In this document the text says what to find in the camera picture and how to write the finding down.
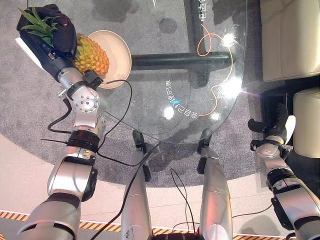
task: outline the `wire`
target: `wire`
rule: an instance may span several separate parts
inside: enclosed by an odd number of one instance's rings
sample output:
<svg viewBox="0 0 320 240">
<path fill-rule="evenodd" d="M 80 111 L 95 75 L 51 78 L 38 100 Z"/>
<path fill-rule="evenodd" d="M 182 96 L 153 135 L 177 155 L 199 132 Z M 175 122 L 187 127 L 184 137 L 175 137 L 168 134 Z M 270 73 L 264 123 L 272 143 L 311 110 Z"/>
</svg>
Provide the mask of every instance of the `wire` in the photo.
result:
<svg viewBox="0 0 320 240">
<path fill-rule="evenodd" d="M 296 233 L 295 232 L 291 232 L 285 237 L 285 240 L 290 240 L 290 239 L 296 239 Z"/>
<path fill-rule="evenodd" d="M 271 206 L 272 206 L 272 204 L 270 205 L 270 206 L 268 206 L 266 209 L 264 209 L 264 210 L 262 210 L 262 211 L 257 211 L 257 212 L 253 212 L 253 213 L 246 213 L 246 214 L 240 214 L 240 215 L 236 215 L 236 216 L 233 216 L 232 218 L 237 218 L 237 217 L 240 217 L 240 216 L 246 216 L 246 215 L 253 215 L 253 214 L 260 214 L 260 213 L 262 213 L 262 212 L 264 212 L 264 211 L 267 211 L 269 208 L 271 208 Z M 178 224 L 176 224 L 176 225 L 174 225 L 173 226 L 173 228 L 172 228 L 172 232 L 174 231 L 174 229 L 176 228 L 176 226 L 179 226 L 179 225 L 181 225 L 181 224 L 190 224 L 191 222 L 187 222 L 187 221 L 184 221 L 184 222 L 180 222 L 180 223 L 178 223 Z"/>
<path fill-rule="evenodd" d="M 207 28 L 206 28 L 203 24 L 201 24 L 201 26 L 202 26 L 203 29 L 206 31 L 206 35 L 204 35 L 204 36 L 200 39 L 196 51 L 197 51 L 197 54 L 198 54 L 199 56 L 204 57 L 204 56 L 207 56 L 207 55 L 209 54 L 209 52 L 211 51 L 211 48 L 212 48 L 211 36 L 216 36 L 216 37 L 218 37 L 222 42 L 224 41 L 224 39 L 223 39 L 221 36 L 219 36 L 218 34 L 216 34 L 216 33 L 209 32 L 209 31 L 207 30 Z M 208 52 L 205 53 L 205 54 L 200 54 L 200 52 L 199 52 L 200 44 L 201 44 L 201 42 L 202 42 L 206 37 L 209 37 L 209 38 L 210 38 L 210 47 L 209 47 L 209 50 L 208 50 Z M 232 69 L 233 69 L 233 66 L 234 66 L 234 59 L 233 59 L 233 57 L 232 57 L 232 53 L 231 53 L 230 48 L 229 48 L 228 46 L 225 46 L 225 47 L 228 49 L 229 54 L 230 54 L 230 58 L 231 58 L 231 66 L 230 66 L 229 74 L 226 76 L 226 78 L 225 78 L 221 83 L 219 83 L 219 84 L 214 85 L 213 87 L 211 87 L 211 92 L 212 92 L 213 97 L 214 97 L 214 100 L 215 100 L 215 105 L 214 105 L 213 109 L 212 109 L 210 112 L 204 113 L 204 114 L 200 114 L 200 115 L 199 115 L 200 117 L 208 116 L 208 115 L 212 114 L 212 113 L 216 110 L 217 105 L 218 105 L 218 100 L 217 100 L 217 96 L 216 96 L 216 94 L 215 94 L 215 92 L 214 92 L 214 88 L 219 87 L 220 85 L 222 85 L 223 83 L 225 83 L 225 81 L 227 81 L 228 78 L 229 78 L 230 75 L 231 75 L 231 72 L 232 72 Z"/>
<path fill-rule="evenodd" d="M 56 125 L 57 123 L 61 122 L 63 119 L 65 119 L 66 117 L 68 117 L 69 114 L 70 114 L 71 111 L 72 111 L 72 107 L 71 107 L 71 104 L 70 104 L 69 100 L 68 100 L 67 98 L 64 98 L 64 99 L 63 99 L 63 102 L 64 102 L 64 104 L 67 106 L 68 111 L 67 111 L 63 116 L 59 117 L 57 120 L 54 120 L 52 123 L 50 123 L 47 128 L 48 128 L 48 130 L 49 130 L 50 132 L 60 133 L 60 134 L 71 134 L 71 131 L 62 131 L 62 130 L 52 129 L 52 126 L 53 126 L 53 125 Z"/>
<path fill-rule="evenodd" d="M 170 168 L 171 177 L 172 177 L 172 179 L 174 179 L 174 176 L 173 176 L 173 174 L 171 172 L 171 170 L 173 170 L 173 168 L 171 168 L 171 167 L 169 167 L 169 168 Z M 178 176 L 178 178 L 179 178 L 179 180 L 180 180 L 180 182 L 181 182 L 181 184 L 182 184 L 182 186 L 184 188 L 184 192 L 185 192 L 186 201 L 185 201 L 184 213 L 185 213 L 185 222 L 186 222 L 186 225 L 188 226 L 188 232 L 189 232 L 190 229 L 189 229 L 189 223 L 188 223 L 188 217 L 187 217 L 187 190 L 186 190 L 186 187 L 185 187 L 184 183 L 182 182 L 182 180 L 181 180 L 181 178 L 179 177 L 178 174 L 177 174 L 177 176 Z"/>
<path fill-rule="evenodd" d="M 125 208 L 125 204 L 126 204 L 126 201 L 127 201 L 127 198 L 128 198 L 128 195 L 129 195 L 129 191 L 130 191 L 130 188 L 139 172 L 139 170 L 141 169 L 141 167 L 143 166 L 143 164 L 145 163 L 145 161 L 147 160 L 147 158 L 150 156 L 150 154 L 152 153 L 152 151 L 154 149 L 156 149 L 157 146 L 159 146 L 160 143 L 158 143 L 157 145 L 155 145 L 143 158 L 142 160 L 139 162 L 139 167 L 137 168 L 137 170 L 135 171 L 129 185 L 128 185 L 128 188 L 124 194 L 124 197 L 123 197 L 123 202 L 122 202 L 122 206 L 121 206 L 121 209 L 120 211 L 118 212 L 118 214 L 112 218 L 107 224 L 105 224 L 90 240 L 94 240 L 104 229 L 106 229 L 111 223 L 113 223 L 120 215 L 121 213 L 123 212 L 124 208 Z"/>
<path fill-rule="evenodd" d="M 68 143 L 68 142 L 66 142 L 66 141 L 58 141 L 58 140 L 44 139 L 44 138 L 40 138 L 40 140 L 50 141 L 50 142 L 56 142 L 56 143 L 62 143 L 62 144 L 67 144 L 67 143 Z"/>
<path fill-rule="evenodd" d="M 192 222 L 190 222 L 190 221 L 180 222 L 180 223 L 178 223 L 178 224 L 176 224 L 176 225 L 173 226 L 172 232 L 175 230 L 176 226 L 179 226 L 179 225 L 181 225 L 181 224 L 192 224 Z"/>
<path fill-rule="evenodd" d="M 177 185 L 177 183 L 176 183 L 176 180 L 175 180 L 174 175 L 173 175 L 172 172 L 175 173 L 175 175 L 179 178 L 180 182 L 182 183 L 182 185 L 183 185 L 183 187 L 184 187 L 184 190 L 185 190 L 185 195 L 182 193 L 182 191 L 181 191 L 180 188 L 178 187 L 178 185 Z M 190 205 L 189 205 L 189 203 L 188 203 L 188 200 L 187 200 L 186 187 L 185 187 L 184 183 L 182 182 L 182 180 L 181 180 L 180 176 L 178 175 L 178 173 L 177 173 L 173 168 L 171 168 L 171 167 L 170 167 L 170 173 L 171 173 L 171 176 L 172 176 L 172 180 L 173 180 L 173 182 L 174 182 L 174 185 L 176 186 L 176 188 L 177 188 L 177 189 L 179 190 L 179 192 L 181 193 L 182 197 L 183 197 L 184 200 L 185 200 L 185 203 L 188 205 L 188 208 L 189 208 L 189 211 L 190 211 L 190 215 L 191 215 L 191 219 L 192 219 L 193 232 L 195 233 L 195 232 L 196 232 L 195 221 L 194 221 L 194 216 L 193 216 L 192 211 L 191 211 L 191 207 L 190 207 Z"/>
<path fill-rule="evenodd" d="M 253 215 L 253 214 L 260 214 L 260 213 L 263 213 L 264 211 L 267 211 L 269 208 L 271 208 L 271 206 L 272 206 L 272 204 L 270 206 L 268 206 L 265 210 L 252 212 L 252 213 L 246 213 L 246 214 L 240 214 L 240 215 L 233 216 L 232 218 L 237 218 L 237 217 L 247 216 L 247 215 Z"/>
<path fill-rule="evenodd" d="M 101 154 L 101 153 L 99 152 L 100 148 L 103 146 L 103 144 L 104 144 L 105 141 L 106 141 L 107 135 L 108 135 L 113 129 L 115 129 L 115 128 L 120 124 L 120 122 L 122 122 L 122 120 L 125 118 L 128 110 L 129 110 L 129 107 L 130 107 L 130 104 L 131 104 L 131 100 L 132 100 L 132 87 L 131 87 L 131 84 L 130 84 L 128 81 L 123 80 L 123 79 L 119 79 L 119 80 L 109 81 L 109 82 L 106 82 L 106 83 L 103 83 L 103 82 L 101 82 L 101 83 L 102 83 L 102 84 L 111 84 L 111 83 L 116 83 L 116 82 L 125 82 L 125 83 L 129 84 L 129 87 L 130 87 L 129 103 L 128 103 L 127 107 L 126 107 L 126 110 L 125 110 L 123 116 L 120 118 L 120 120 L 119 120 L 109 131 L 107 131 L 107 132 L 104 134 L 103 141 L 102 141 L 102 143 L 100 144 L 100 146 L 98 147 L 98 149 L 97 149 L 97 151 L 96 151 L 96 154 L 98 154 L 98 155 L 99 155 L 100 157 L 102 157 L 102 158 L 109 159 L 109 160 L 114 161 L 114 162 L 116 162 L 116 163 L 119 163 L 119 164 L 122 164 L 122 165 L 125 165 L 125 166 L 128 166 L 128 167 L 135 167 L 135 166 L 137 166 L 137 165 L 139 165 L 139 164 L 136 164 L 136 165 L 127 164 L 127 163 L 124 163 L 124 162 L 122 162 L 122 161 L 119 161 L 119 160 L 113 159 L 113 158 L 111 158 L 111 157 L 105 156 L 105 155 L 103 155 L 103 154 Z"/>
<path fill-rule="evenodd" d="M 98 151 L 99 151 L 99 149 L 102 147 L 102 145 L 105 143 L 105 141 L 106 141 L 106 136 L 107 136 L 113 129 L 115 129 L 115 128 L 119 125 L 119 123 L 122 122 L 122 120 L 125 118 L 125 116 L 127 115 L 128 110 L 129 110 L 130 104 L 131 104 L 131 99 L 132 99 L 132 87 L 131 87 L 131 84 L 130 84 L 127 80 L 119 79 L 119 80 L 109 81 L 109 82 L 106 82 L 106 83 L 103 83 L 103 82 L 101 82 L 101 83 L 102 83 L 102 84 L 112 84 L 112 83 L 116 83 L 116 82 L 125 82 L 125 83 L 129 84 L 129 87 L 130 87 L 129 103 L 128 103 L 128 106 L 126 107 L 126 110 L 125 110 L 123 116 L 120 118 L 120 120 L 104 135 L 103 141 L 102 141 L 102 143 L 100 144 L 100 146 L 98 147 Z"/>
</svg>

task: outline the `beige cushion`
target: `beige cushion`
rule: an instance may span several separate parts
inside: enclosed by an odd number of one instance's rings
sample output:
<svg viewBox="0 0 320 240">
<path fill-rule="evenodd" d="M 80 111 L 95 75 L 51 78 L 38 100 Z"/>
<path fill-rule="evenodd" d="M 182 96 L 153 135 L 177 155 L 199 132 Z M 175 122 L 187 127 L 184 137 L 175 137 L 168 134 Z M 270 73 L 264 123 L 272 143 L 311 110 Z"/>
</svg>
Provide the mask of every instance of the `beige cushion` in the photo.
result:
<svg viewBox="0 0 320 240">
<path fill-rule="evenodd" d="M 297 154 L 320 158 L 320 88 L 297 92 L 293 97 L 296 118 L 293 147 Z"/>
<path fill-rule="evenodd" d="M 320 74 L 319 0 L 260 0 L 265 82 Z"/>
</svg>

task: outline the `black cable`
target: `black cable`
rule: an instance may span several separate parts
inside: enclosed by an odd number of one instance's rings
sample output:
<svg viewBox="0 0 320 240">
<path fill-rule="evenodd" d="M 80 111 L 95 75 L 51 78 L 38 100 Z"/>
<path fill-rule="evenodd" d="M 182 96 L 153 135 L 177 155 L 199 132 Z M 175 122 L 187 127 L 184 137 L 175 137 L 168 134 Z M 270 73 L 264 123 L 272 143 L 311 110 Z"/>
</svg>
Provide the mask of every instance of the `black cable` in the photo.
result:
<svg viewBox="0 0 320 240">
<path fill-rule="evenodd" d="M 176 224 L 176 225 L 173 226 L 172 232 L 175 230 L 176 226 L 179 226 L 179 225 L 181 225 L 181 224 L 192 224 L 192 222 L 191 222 L 191 221 L 180 222 L 180 223 L 178 223 L 178 224 Z"/>
<path fill-rule="evenodd" d="M 122 165 L 125 165 L 125 166 L 128 166 L 128 167 L 135 167 L 135 166 L 138 166 L 138 165 L 140 164 L 140 162 L 137 163 L 137 164 L 129 164 L 129 163 L 125 163 L 125 162 L 123 162 L 123 161 L 116 160 L 116 159 L 114 159 L 114 158 L 112 158 L 112 157 L 104 156 L 104 155 L 102 155 L 101 153 L 99 153 L 98 151 L 97 151 L 96 153 L 97 153 L 100 157 L 103 157 L 104 159 L 109 159 L 109 160 L 114 161 L 114 162 L 116 162 L 116 163 L 118 163 L 118 164 L 122 164 Z"/>
<path fill-rule="evenodd" d="M 128 198 L 128 194 L 129 194 L 129 191 L 130 191 L 130 188 L 139 172 L 139 170 L 141 169 L 141 167 L 143 166 L 143 164 L 145 163 L 145 161 L 147 160 L 147 158 L 150 156 L 150 154 L 152 153 L 152 151 L 154 149 L 156 149 L 156 147 L 159 146 L 160 143 L 158 143 L 157 145 L 155 145 L 143 158 L 142 160 L 139 162 L 139 167 L 137 168 L 136 172 L 134 173 L 129 185 L 128 185 L 128 188 L 125 192 L 125 195 L 123 197 L 123 202 L 122 202 L 122 206 L 121 206 L 121 209 L 120 211 L 118 212 L 118 214 L 112 218 L 107 224 L 105 224 L 90 240 L 94 240 L 100 233 L 102 233 L 102 231 L 104 229 L 106 229 L 111 223 L 113 223 L 120 215 L 121 213 L 123 212 L 124 208 L 125 208 L 125 204 L 126 204 L 126 201 L 127 201 L 127 198 Z"/>
<path fill-rule="evenodd" d="M 64 98 L 64 99 L 63 99 L 63 102 L 64 102 L 64 104 L 67 106 L 68 111 L 67 111 L 63 116 L 59 117 L 57 120 L 54 120 L 52 123 L 50 123 L 47 128 L 48 128 L 48 130 L 49 130 L 50 132 L 60 133 L 60 134 L 71 134 L 71 131 L 62 131 L 62 130 L 56 130 L 56 129 L 52 129 L 52 128 L 51 128 L 53 125 L 61 122 L 63 119 L 65 119 L 66 117 L 68 117 L 69 114 L 70 114 L 71 111 L 72 111 L 72 107 L 71 107 L 71 104 L 70 104 L 69 100 L 68 100 L 67 98 Z"/>
<path fill-rule="evenodd" d="M 123 79 L 119 79 L 119 80 L 109 81 L 109 82 L 107 82 L 107 83 L 102 83 L 102 84 L 112 84 L 112 83 L 116 83 L 116 82 L 125 82 L 125 83 L 129 84 L 129 87 L 130 87 L 129 103 L 128 103 L 128 106 L 126 107 L 126 110 L 125 110 L 122 118 L 104 135 L 103 141 L 102 141 L 102 143 L 100 144 L 100 146 L 98 147 L 98 151 L 99 151 L 99 149 L 102 147 L 102 145 L 105 143 L 105 141 L 106 141 L 106 136 L 107 136 L 113 129 L 115 129 L 115 127 L 118 126 L 119 123 L 122 122 L 122 120 L 125 118 L 128 110 L 129 110 L 130 104 L 131 104 L 131 99 L 132 99 L 132 87 L 131 87 L 131 84 L 130 84 L 128 81 L 123 80 Z"/>
<path fill-rule="evenodd" d="M 272 204 L 271 204 L 270 206 L 268 206 L 266 209 L 262 210 L 262 211 L 253 212 L 253 213 L 246 213 L 246 214 L 240 214 L 240 215 L 233 216 L 232 218 L 237 218 L 237 217 L 246 216 L 246 215 L 260 214 L 260 213 L 262 213 L 262 212 L 264 212 L 264 211 L 267 211 L 269 208 L 271 208 L 271 206 L 272 206 Z M 189 223 L 200 224 L 199 222 L 186 222 L 186 221 L 180 222 L 180 223 L 178 223 L 178 224 L 176 224 L 176 225 L 173 226 L 172 232 L 174 231 L 174 229 L 176 228 L 176 226 L 179 226 L 179 225 L 181 225 L 181 224 L 189 224 Z M 287 237 L 292 238 L 292 237 L 295 236 L 295 235 L 293 235 L 293 234 L 294 234 L 294 232 L 293 232 L 293 233 L 290 233 Z"/>
<path fill-rule="evenodd" d="M 267 211 L 269 208 L 271 208 L 271 206 L 272 206 L 272 204 L 270 206 L 268 206 L 265 210 L 252 212 L 252 213 L 246 213 L 246 214 L 240 214 L 240 215 L 233 216 L 232 218 L 237 218 L 237 217 L 247 216 L 247 215 L 253 215 L 253 214 L 260 214 L 260 213 L 263 213 L 264 211 Z"/>
<path fill-rule="evenodd" d="M 174 185 L 176 186 L 176 188 L 177 188 L 177 189 L 179 190 L 179 192 L 181 193 L 182 197 L 183 197 L 184 200 L 185 200 L 185 203 L 188 205 L 188 208 L 189 208 L 189 211 L 190 211 L 190 215 L 191 215 L 191 219 L 192 219 L 193 231 L 194 231 L 194 233 L 195 233 L 195 232 L 196 232 L 196 228 L 195 228 L 194 216 L 193 216 L 193 214 L 192 214 L 192 211 L 191 211 L 191 207 L 190 207 L 190 205 L 189 205 L 189 202 L 187 201 L 187 194 L 186 194 L 186 196 L 185 196 L 185 195 L 182 193 L 182 191 L 180 190 L 180 188 L 178 187 L 178 185 L 177 185 L 177 183 L 176 183 L 176 180 L 175 180 L 174 175 L 173 175 L 172 172 L 174 172 L 175 175 L 179 178 L 180 182 L 182 183 L 182 185 L 183 185 L 183 187 L 184 187 L 184 190 L 186 190 L 186 187 L 185 187 L 184 183 L 182 182 L 182 180 L 181 180 L 180 176 L 178 175 L 178 173 L 177 173 L 173 168 L 170 167 L 170 173 L 171 173 L 171 176 L 172 176 L 172 180 L 173 180 L 173 182 L 174 182 Z"/>
<path fill-rule="evenodd" d="M 52 140 L 52 139 L 44 139 L 44 138 L 40 138 L 40 140 L 44 140 L 44 141 L 50 141 L 50 142 L 55 142 L 55 143 L 62 143 L 62 144 L 67 144 L 67 141 L 58 141 L 58 140 Z"/>
<path fill-rule="evenodd" d="M 290 240 L 292 238 L 295 238 L 296 239 L 296 233 L 295 232 L 291 232 L 289 233 L 286 237 L 285 237 L 285 240 Z"/>
<path fill-rule="evenodd" d="M 184 188 L 184 193 L 185 193 L 185 199 L 186 199 L 186 201 L 185 201 L 185 206 L 184 206 L 184 214 L 185 214 L 185 222 L 186 222 L 186 225 L 187 225 L 187 227 L 188 227 L 188 232 L 190 231 L 190 229 L 189 229 L 189 222 L 188 222 L 188 217 L 187 217 L 187 190 L 186 190 L 186 187 L 185 187 L 185 185 L 184 185 L 184 183 L 181 181 L 181 178 L 180 178 L 180 176 L 179 175 L 177 175 L 178 176 L 178 178 L 179 178 L 179 180 L 180 180 L 180 182 L 181 182 L 181 184 L 182 184 L 182 186 L 183 186 L 183 188 Z"/>
</svg>

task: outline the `white floor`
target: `white floor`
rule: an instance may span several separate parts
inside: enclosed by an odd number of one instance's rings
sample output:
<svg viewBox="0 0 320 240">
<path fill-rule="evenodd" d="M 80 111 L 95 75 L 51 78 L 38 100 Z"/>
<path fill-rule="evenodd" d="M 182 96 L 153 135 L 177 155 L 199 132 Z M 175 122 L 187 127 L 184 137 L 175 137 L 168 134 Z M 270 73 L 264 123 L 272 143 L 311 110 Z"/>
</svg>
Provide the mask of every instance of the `white floor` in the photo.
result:
<svg viewBox="0 0 320 240">
<path fill-rule="evenodd" d="M 0 146 L 0 210 L 30 213 L 48 197 L 47 180 L 53 165 L 24 151 L 1 134 Z M 273 195 L 268 188 L 261 188 L 259 174 L 229 180 L 228 186 L 233 216 L 258 212 L 271 204 Z M 108 222 L 118 213 L 124 190 L 124 185 L 98 181 L 94 196 L 81 205 L 81 219 Z M 202 186 L 187 187 L 187 194 L 194 221 L 198 222 Z M 185 201 L 176 188 L 147 188 L 147 196 L 153 227 L 172 228 L 185 222 Z M 271 236 L 289 233 L 279 224 L 273 207 L 260 214 L 234 218 L 233 232 Z"/>
</svg>

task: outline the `pineapple leaves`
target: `pineapple leaves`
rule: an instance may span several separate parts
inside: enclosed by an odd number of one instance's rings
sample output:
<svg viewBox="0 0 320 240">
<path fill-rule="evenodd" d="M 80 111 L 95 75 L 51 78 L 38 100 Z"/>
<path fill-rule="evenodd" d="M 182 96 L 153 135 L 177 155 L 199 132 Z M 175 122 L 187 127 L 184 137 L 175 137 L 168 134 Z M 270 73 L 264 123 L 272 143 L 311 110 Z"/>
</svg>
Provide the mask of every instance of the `pineapple leaves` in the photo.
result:
<svg viewBox="0 0 320 240">
<path fill-rule="evenodd" d="M 38 31 L 38 32 L 42 32 L 42 28 L 38 25 L 27 25 L 27 26 L 23 26 L 21 28 L 21 30 L 33 30 L 33 31 Z"/>
<path fill-rule="evenodd" d="M 40 26 L 38 19 L 36 19 L 36 18 L 35 18 L 34 16 L 32 16 L 30 13 L 28 13 L 28 12 L 26 12 L 26 11 L 23 11 L 23 10 L 21 10 L 20 8 L 18 8 L 18 9 L 19 9 L 19 11 L 21 12 L 21 14 L 22 14 L 30 23 L 32 23 L 32 24 L 34 24 L 34 25 Z"/>
<path fill-rule="evenodd" d="M 50 37 L 45 36 L 42 38 L 42 40 L 45 41 L 50 47 L 52 47 L 52 48 L 54 47 L 52 44 L 52 39 Z"/>
<path fill-rule="evenodd" d="M 33 13 L 33 15 L 35 16 L 35 18 L 36 18 L 38 21 L 41 21 L 41 22 L 42 22 L 41 18 L 39 17 L 39 15 L 38 15 L 38 13 L 37 13 L 37 11 L 36 11 L 36 8 L 35 8 L 34 6 L 32 7 L 32 13 Z"/>
<path fill-rule="evenodd" d="M 46 37 L 47 35 L 42 33 L 42 32 L 38 32 L 38 31 L 29 31 L 28 32 L 29 34 L 33 34 L 33 35 L 36 35 L 36 36 L 39 36 L 40 38 L 43 38 L 43 37 Z"/>
<path fill-rule="evenodd" d="M 40 16 L 37 13 L 37 10 L 35 7 L 32 7 L 32 14 L 29 12 L 23 11 L 20 8 L 18 8 L 21 14 L 30 22 L 31 25 L 26 25 L 21 28 L 21 30 L 30 30 L 28 31 L 29 34 L 36 35 L 42 40 L 44 40 L 49 46 L 53 47 L 52 44 L 52 32 L 54 30 L 57 30 L 56 25 L 57 23 L 54 22 L 56 17 L 50 17 L 46 16 L 45 18 L 41 19 Z"/>
</svg>

